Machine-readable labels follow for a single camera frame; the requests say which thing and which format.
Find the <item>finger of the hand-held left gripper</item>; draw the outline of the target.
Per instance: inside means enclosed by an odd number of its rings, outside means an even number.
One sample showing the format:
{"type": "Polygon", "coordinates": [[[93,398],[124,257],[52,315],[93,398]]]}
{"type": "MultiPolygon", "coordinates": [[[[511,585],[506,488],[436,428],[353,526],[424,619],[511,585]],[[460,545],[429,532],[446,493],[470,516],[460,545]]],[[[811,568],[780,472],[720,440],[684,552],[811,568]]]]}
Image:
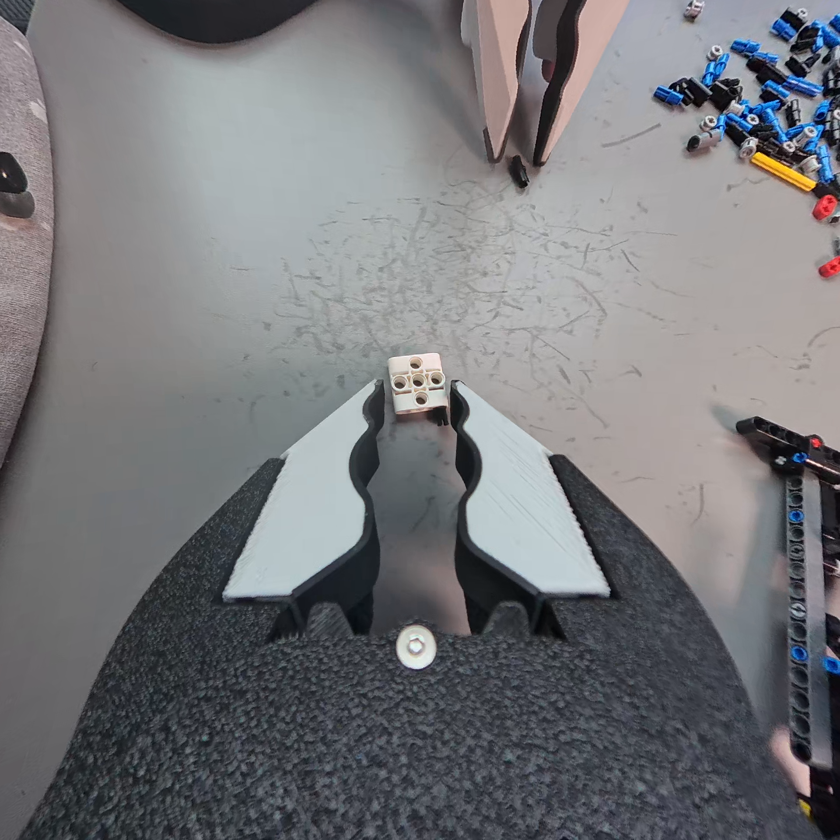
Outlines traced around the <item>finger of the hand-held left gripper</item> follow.
{"type": "Polygon", "coordinates": [[[499,162],[507,145],[531,15],[530,1],[471,3],[471,54],[489,162],[499,162]]]}
{"type": "Polygon", "coordinates": [[[619,25],[628,1],[542,1],[532,51],[542,61],[543,94],[532,162],[545,165],[619,25]]]}

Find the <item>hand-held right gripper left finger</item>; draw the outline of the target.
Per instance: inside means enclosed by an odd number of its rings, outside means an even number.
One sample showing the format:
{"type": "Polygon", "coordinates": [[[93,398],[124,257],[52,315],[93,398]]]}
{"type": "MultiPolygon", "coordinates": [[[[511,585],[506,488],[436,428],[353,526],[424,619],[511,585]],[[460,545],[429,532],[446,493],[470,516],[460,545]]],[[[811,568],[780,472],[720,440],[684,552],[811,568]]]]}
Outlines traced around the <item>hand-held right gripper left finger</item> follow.
{"type": "Polygon", "coordinates": [[[357,603],[372,591],[380,548],[368,486],[383,423],[384,385],[371,381],[281,456],[225,602],[357,603]]]}

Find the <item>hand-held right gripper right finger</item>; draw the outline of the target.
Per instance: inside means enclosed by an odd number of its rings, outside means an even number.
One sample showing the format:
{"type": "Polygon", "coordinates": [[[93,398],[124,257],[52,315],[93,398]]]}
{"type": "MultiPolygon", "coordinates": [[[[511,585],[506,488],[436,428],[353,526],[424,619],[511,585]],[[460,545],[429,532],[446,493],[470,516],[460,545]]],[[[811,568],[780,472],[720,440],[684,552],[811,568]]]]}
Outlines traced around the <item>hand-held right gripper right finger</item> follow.
{"type": "Polygon", "coordinates": [[[610,585],[551,463],[552,453],[462,381],[451,384],[456,570],[472,599],[609,597],[610,585]]]}

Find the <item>white square toy connector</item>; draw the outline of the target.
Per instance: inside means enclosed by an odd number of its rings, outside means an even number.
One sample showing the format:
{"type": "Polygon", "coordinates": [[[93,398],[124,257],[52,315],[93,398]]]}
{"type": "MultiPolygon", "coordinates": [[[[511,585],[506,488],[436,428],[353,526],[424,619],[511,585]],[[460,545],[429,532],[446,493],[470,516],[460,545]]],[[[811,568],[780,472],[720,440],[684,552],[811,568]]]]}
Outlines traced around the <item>white square toy connector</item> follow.
{"type": "Polygon", "coordinates": [[[445,414],[446,375],[439,353],[410,353],[387,361],[392,403],[397,416],[445,414]]]}

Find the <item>grey black toy chassis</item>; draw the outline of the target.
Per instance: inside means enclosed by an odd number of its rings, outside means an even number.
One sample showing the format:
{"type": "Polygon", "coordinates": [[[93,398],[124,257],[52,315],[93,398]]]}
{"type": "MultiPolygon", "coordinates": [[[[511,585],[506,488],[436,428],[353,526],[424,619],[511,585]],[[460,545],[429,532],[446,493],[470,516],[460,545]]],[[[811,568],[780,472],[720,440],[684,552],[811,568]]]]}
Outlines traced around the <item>grey black toy chassis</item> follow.
{"type": "Polygon", "coordinates": [[[838,616],[827,606],[838,583],[839,454],[818,435],[802,435],[761,416],[737,432],[764,448],[784,479],[784,551],[790,748],[808,767],[800,801],[826,838],[839,831],[838,616]]]}

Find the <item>grey desk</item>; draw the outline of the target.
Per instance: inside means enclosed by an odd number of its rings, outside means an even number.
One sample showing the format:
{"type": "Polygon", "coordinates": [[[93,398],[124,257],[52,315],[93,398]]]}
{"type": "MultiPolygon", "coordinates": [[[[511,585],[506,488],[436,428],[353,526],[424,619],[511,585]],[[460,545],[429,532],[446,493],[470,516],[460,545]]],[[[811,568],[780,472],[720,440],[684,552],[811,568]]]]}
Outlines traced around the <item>grey desk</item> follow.
{"type": "Polygon", "coordinates": [[[489,166],[457,2],[320,2],[237,45],[113,2],[29,27],[54,154],[38,374],[2,470],[2,838],[165,563],[388,357],[441,354],[702,600],[781,727],[781,489],[735,422],[838,446],[833,230],[652,90],[791,2],[631,2],[549,162],[489,166]]]}

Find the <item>pile of blue black pins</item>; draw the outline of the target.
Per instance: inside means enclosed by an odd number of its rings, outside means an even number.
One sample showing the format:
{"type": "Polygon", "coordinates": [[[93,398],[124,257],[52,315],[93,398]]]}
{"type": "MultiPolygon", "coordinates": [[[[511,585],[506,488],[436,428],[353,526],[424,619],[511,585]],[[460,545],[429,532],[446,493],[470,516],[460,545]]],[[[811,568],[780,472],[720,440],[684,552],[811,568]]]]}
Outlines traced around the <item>pile of blue black pins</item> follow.
{"type": "Polygon", "coordinates": [[[787,7],[769,29],[785,48],[766,50],[759,41],[735,38],[713,45],[698,77],[680,77],[653,90],[652,98],[678,112],[710,110],[700,133],[725,131],[739,158],[761,152],[816,181],[817,200],[838,199],[839,22],[813,18],[787,7]]]}

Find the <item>yellow toy axle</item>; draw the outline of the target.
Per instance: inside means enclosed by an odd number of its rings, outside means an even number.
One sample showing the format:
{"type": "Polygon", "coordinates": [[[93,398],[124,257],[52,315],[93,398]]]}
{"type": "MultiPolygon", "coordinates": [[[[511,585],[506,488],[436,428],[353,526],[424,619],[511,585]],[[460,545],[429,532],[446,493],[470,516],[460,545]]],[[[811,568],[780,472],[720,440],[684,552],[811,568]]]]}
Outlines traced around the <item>yellow toy axle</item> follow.
{"type": "Polygon", "coordinates": [[[780,161],[775,160],[767,154],[755,152],[755,154],[750,157],[749,162],[760,168],[762,171],[773,175],[784,183],[794,186],[805,193],[812,192],[816,187],[816,181],[812,178],[798,172],[780,161]]]}

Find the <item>black oval pad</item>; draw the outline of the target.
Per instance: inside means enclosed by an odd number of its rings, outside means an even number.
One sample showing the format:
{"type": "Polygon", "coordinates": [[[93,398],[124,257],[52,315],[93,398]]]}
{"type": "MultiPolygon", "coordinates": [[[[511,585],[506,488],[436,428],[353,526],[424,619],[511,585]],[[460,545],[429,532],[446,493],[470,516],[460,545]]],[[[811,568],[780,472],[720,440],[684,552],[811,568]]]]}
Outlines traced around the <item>black oval pad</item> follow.
{"type": "Polygon", "coordinates": [[[314,1],[120,1],[146,23],[174,37],[206,45],[264,35],[314,1]]]}

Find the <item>pile of red white pieces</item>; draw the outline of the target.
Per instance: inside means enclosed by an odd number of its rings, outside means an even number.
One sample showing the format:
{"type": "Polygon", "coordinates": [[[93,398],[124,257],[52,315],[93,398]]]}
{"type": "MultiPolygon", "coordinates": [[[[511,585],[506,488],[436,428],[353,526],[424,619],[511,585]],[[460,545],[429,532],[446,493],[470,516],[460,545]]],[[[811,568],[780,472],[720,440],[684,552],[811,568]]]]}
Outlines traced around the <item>pile of red white pieces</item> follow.
{"type": "MultiPolygon", "coordinates": [[[[825,194],[817,199],[812,209],[812,217],[818,223],[826,223],[838,227],[838,199],[833,194],[825,194]]],[[[833,238],[833,257],[818,267],[817,272],[823,279],[832,279],[839,274],[839,237],[838,229],[833,238]]]]}

